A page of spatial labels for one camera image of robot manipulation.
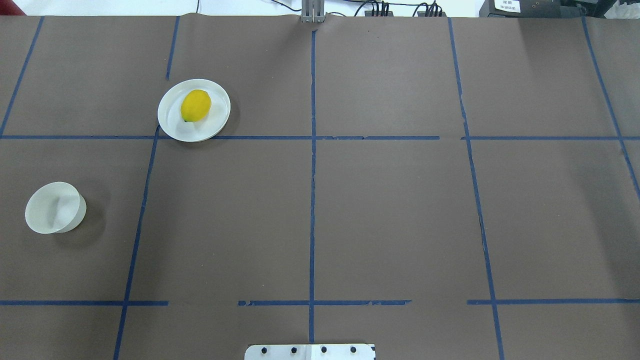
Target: blue tape line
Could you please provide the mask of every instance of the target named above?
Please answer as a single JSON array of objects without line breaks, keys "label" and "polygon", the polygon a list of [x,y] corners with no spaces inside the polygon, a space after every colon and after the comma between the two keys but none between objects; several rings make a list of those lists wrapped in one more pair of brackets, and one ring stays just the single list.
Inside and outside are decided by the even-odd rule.
[{"label": "blue tape line", "polygon": [[239,301],[238,306],[309,306],[308,300],[250,300]]},{"label": "blue tape line", "polygon": [[469,133],[469,125],[467,122],[467,112],[465,111],[465,105],[462,102],[462,82],[460,79],[460,68],[458,66],[458,55],[456,53],[456,41],[453,35],[453,23],[451,22],[451,18],[448,17],[447,21],[449,22],[449,37],[451,38],[451,52],[453,54],[453,65],[456,70],[456,81],[458,82],[458,97],[460,98],[460,111],[462,112],[462,118],[464,120],[465,125],[465,138],[467,143],[467,152],[469,156],[469,166],[471,168],[471,180],[474,185],[474,195],[476,196],[476,208],[478,212],[478,219],[480,221],[480,233],[482,235],[482,246],[484,252],[484,265],[486,267],[486,278],[489,283],[489,295],[492,300],[492,310],[493,310],[493,326],[495,327],[495,338],[498,343],[498,355],[500,360],[504,360],[504,348],[502,346],[502,332],[500,330],[500,320],[498,317],[498,306],[495,303],[495,289],[493,287],[493,275],[491,270],[491,261],[489,258],[489,247],[486,243],[486,232],[484,230],[484,216],[482,212],[482,205],[480,203],[480,193],[478,190],[478,183],[476,177],[476,166],[474,165],[474,158],[472,155],[471,148],[471,140]]},{"label": "blue tape line", "polygon": [[280,135],[221,135],[211,140],[311,140],[311,136],[280,136]]},{"label": "blue tape line", "polygon": [[[498,305],[553,305],[553,304],[640,304],[640,299],[503,299]],[[467,305],[491,305],[491,300],[467,300]]]},{"label": "blue tape line", "polygon": [[318,140],[439,140],[439,136],[318,136]]},{"label": "blue tape line", "polygon": [[469,140],[617,140],[615,136],[470,136]]},{"label": "blue tape line", "polygon": [[14,140],[153,140],[153,136],[139,135],[4,135]]},{"label": "blue tape line", "polygon": [[169,302],[138,300],[138,301],[129,301],[127,306],[169,306]]},{"label": "blue tape line", "polygon": [[316,277],[316,31],[311,32],[311,210],[309,230],[309,343],[314,343]]},{"label": "blue tape line", "polygon": [[640,200],[640,187],[638,187],[638,180],[636,178],[636,172],[634,172],[634,167],[631,165],[631,160],[629,159],[629,153],[627,152],[627,147],[625,146],[625,142],[622,139],[622,133],[620,132],[620,126],[618,125],[618,119],[616,119],[616,114],[613,112],[613,106],[611,106],[611,100],[609,98],[609,93],[607,92],[607,87],[604,85],[604,81],[602,80],[602,75],[600,73],[600,67],[598,66],[598,60],[596,60],[596,55],[593,52],[593,46],[591,46],[591,37],[589,36],[589,29],[587,28],[587,20],[583,16],[582,17],[582,28],[584,30],[584,36],[587,40],[587,46],[589,47],[589,53],[591,54],[591,61],[593,62],[593,67],[596,70],[596,75],[598,76],[598,82],[600,82],[600,88],[602,89],[602,94],[604,95],[605,102],[607,103],[607,109],[609,109],[609,115],[611,115],[611,121],[613,121],[613,127],[616,129],[616,134],[618,135],[618,141],[620,142],[620,147],[622,148],[622,153],[625,156],[625,161],[627,162],[627,168],[629,169],[629,174],[631,175],[631,180],[634,183],[634,188],[636,189],[636,197]]},{"label": "blue tape line", "polygon": [[122,306],[122,301],[0,300],[0,306]]},{"label": "blue tape line", "polygon": [[149,167],[147,169],[147,179],[145,181],[145,191],[142,195],[142,205],[140,206],[140,215],[138,217],[138,228],[136,229],[136,239],[133,243],[133,251],[131,253],[131,264],[129,265],[129,275],[127,277],[127,287],[124,293],[124,303],[122,304],[122,312],[120,313],[120,325],[118,326],[118,337],[116,338],[116,346],[113,352],[113,360],[117,360],[120,355],[120,344],[122,342],[122,333],[124,332],[124,324],[127,319],[127,307],[129,305],[129,296],[131,294],[131,284],[133,283],[133,273],[136,268],[136,258],[138,257],[138,245],[140,244],[140,234],[142,232],[142,220],[145,216],[145,210],[147,208],[147,195],[149,193],[149,181],[151,180],[151,171],[154,167],[154,160],[156,158],[156,147],[158,144],[158,133],[160,132],[160,126],[156,127],[156,133],[154,135],[154,143],[151,146],[151,156],[149,157]]},{"label": "blue tape line", "polygon": [[40,21],[38,22],[38,27],[36,28],[36,32],[35,34],[33,34],[31,47],[29,47],[29,52],[27,52],[27,56],[25,57],[24,63],[22,64],[22,70],[20,70],[18,81],[15,82],[15,88],[13,88],[13,94],[11,95],[11,100],[9,100],[9,105],[7,106],[6,112],[4,113],[4,119],[2,120],[2,125],[0,126],[0,137],[2,137],[2,135],[4,134],[4,128],[6,127],[7,121],[9,121],[9,114],[11,113],[11,109],[13,108],[13,102],[15,101],[16,95],[18,95],[18,89],[20,89],[20,84],[22,83],[22,78],[24,77],[24,73],[25,71],[27,71],[27,65],[29,64],[29,60],[31,59],[33,48],[36,46],[36,41],[38,40],[40,29],[42,29],[43,21],[44,21],[44,16],[41,16]]},{"label": "blue tape line", "polygon": [[[404,306],[411,300],[315,300],[314,306]],[[309,306],[308,300],[250,300],[238,306]]]},{"label": "blue tape line", "polygon": [[[0,306],[122,306],[121,300],[0,300]],[[169,306],[168,301],[132,301],[129,306]]]},{"label": "blue tape line", "polygon": [[178,24],[180,24],[180,17],[175,17],[175,25],[173,26],[173,40],[171,41],[171,51],[169,52],[169,60],[166,64],[166,79],[169,80],[171,74],[171,63],[173,62],[173,51],[175,50],[175,41],[178,37]]},{"label": "blue tape line", "polygon": [[411,300],[316,300],[317,306],[404,306]]}]

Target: metal bracket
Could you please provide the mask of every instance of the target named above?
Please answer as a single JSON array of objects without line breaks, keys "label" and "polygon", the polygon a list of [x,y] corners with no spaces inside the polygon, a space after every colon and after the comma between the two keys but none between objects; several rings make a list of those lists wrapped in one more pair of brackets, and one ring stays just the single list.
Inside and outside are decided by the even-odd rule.
[{"label": "metal bracket", "polygon": [[324,0],[302,0],[302,22],[324,22]]},{"label": "metal bracket", "polygon": [[374,345],[252,345],[244,352],[244,360],[375,360]]}]

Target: brown table surface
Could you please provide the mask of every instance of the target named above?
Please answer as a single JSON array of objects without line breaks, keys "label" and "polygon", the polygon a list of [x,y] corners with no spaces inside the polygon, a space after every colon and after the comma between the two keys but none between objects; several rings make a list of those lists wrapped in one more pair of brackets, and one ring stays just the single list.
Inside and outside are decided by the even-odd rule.
[{"label": "brown table surface", "polygon": [[[637,20],[0,17],[0,359],[639,359],[639,38]],[[232,111],[180,143],[157,104],[191,78]],[[53,181],[86,218],[36,234],[24,206]]]}]

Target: white bowl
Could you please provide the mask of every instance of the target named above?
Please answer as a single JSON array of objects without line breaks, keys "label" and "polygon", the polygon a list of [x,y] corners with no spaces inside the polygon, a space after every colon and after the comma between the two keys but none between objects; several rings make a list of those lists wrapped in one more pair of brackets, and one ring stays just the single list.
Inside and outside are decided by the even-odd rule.
[{"label": "white bowl", "polygon": [[86,202],[71,184],[47,184],[36,191],[24,210],[31,230],[40,234],[65,233],[80,224]]},{"label": "white bowl", "polygon": [[[211,98],[211,110],[204,119],[185,122],[180,114],[184,98],[193,90],[204,90]],[[170,137],[183,142],[201,142],[212,138],[225,126],[231,112],[231,100],[222,86],[211,80],[190,79],[176,84],[160,100],[158,123]]]}]

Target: plate rim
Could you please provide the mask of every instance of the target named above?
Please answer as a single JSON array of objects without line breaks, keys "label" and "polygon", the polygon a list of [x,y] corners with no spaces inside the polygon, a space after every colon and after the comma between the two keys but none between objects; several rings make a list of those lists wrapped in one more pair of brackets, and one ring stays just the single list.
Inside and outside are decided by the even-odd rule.
[{"label": "plate rim", "polygon": [[[222,122],[222,125],[220,126],[220,128],[219,128],[219,129],[217,129],[217,130],[216,130],[216,131],[215,131],[211,136],[207,135],[205,138],[202,138],[202,139],[199,139],[199,138],[198,138],[198,139],[196,139],[196,140],[183,140],[183,139],[175,138],[175,137],[173,137],[173,136],[170,134],[170,132],[169,132],[169,131],[167,131],[167,130],[163,127],[163,125],[162,125],[162,122],[161,122],[161,120],[160,120],[160,118],[161,118],[161,114],[160,114],[160,107],[163,105],[163,103],[165,103],[165,101],[168,101],[168,100],[167,100],[167,95],[168,95],[168,94],[169,94],[169,93],[170,93],[174,88],[176,88],[177,86],[182,85],[182,84],[184,84],[184,83],[191,83],[191,82],[198,82],[198,81],[203,81],[203,82],[205,82],[205,83],[209,83],[210,85],[217,86],[217,87],[219,87],[220,89],[222,89],[222,92],[223,92],[223,93],[224,93],[224,95],[225,95],[223,98],[224,98],[225,103],[226,103],[226,105],[227,105],[227,116],[225,117],[225,120]],[[202,78],[187,79],[187,80],[181,81],[181,82],[179,82],[179,83],[177,83],[177,84],[173,85],[169,90],[167,90],[167,91],[164,93],[164,95],[162,96],[162,99],[160,99],[160,102],[158,103],[158,108],[157,108],[157,111],[156,111],[156,117],[157,117],[158,125],[160,125],[160,128],[164,131],[164,133],[166,133],[170,138],[172,138],[172,139],[174,139],[174,140],[177,140],[177,141],[181,141],[181,142],[202,142],[202,141],[208,140],[208,139],[210,139],[210,138],[212,138],[212,137],[216,136],[216,135],[217,135],[220,131],[222,131],[222,129],[227,125],[227,121],[229,120],[229,116],[230,116],[230,114],[231,114],[231,98],[229,97],[229,94],[227,93],[227,91],[225,90],[225,88],[223,88],[220,84],[216,83],[215,81],[212,81],[212,80],[209,80],[209,79],[202,79]]]}]

